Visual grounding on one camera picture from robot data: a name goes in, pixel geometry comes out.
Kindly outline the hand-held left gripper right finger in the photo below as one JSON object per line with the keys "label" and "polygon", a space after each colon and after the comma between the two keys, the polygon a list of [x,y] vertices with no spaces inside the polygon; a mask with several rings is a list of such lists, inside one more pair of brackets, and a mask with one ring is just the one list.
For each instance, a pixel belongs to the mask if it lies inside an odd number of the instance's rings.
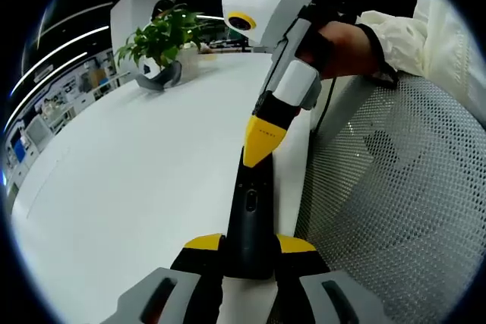
{"label": "hand-held left gripper right finger", "polygon": [[379,323],[380,299],[343,271],[331,271],[309,242],[269,242],[282,323]]}

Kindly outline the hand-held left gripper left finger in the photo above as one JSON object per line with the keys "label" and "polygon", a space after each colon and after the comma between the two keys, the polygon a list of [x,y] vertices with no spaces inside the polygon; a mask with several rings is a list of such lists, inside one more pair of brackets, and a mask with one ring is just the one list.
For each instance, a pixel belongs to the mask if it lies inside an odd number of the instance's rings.
{"label": "hand-held left gripper left finger", "polygon": [[170,268],[158,268],[118,298],[104,323],[215,323],[222,304],[223,234],[187,242]]}

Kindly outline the person's right hand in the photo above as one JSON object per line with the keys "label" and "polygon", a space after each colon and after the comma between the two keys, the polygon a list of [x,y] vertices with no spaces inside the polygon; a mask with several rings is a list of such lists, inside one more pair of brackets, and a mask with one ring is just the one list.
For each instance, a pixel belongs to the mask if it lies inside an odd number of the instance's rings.
{"label": "person's right hand", "polygon": [[380,60],[362,28],[330,21],[318,33],[318,39],[326,39],[332,44],[330,50],[323,51],[326,60],[318,68],[321,79],[372,75],[380,70]]}

